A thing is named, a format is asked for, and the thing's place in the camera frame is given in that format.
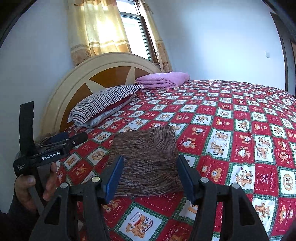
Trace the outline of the person's left hand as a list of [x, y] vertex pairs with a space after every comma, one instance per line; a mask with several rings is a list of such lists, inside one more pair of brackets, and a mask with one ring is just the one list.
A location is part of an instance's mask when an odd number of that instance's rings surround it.
[[[46, 189], [43, 193], [43, 199], [49, 201], [54, 195], [56, 190], [56, 180], [57, 180], [57, 165], [56, 163], [51, 164], [51, 171], [49, 178], [46, 183]], [[34, 201], [29, 193], [29, 188], [34, 187], [36, 183], [35, 177], [33, 175], [23, 176], [20, 175], [15, 181], [15, 193], [19, 202], [30, 212], [37, 212], [37, 208]]]

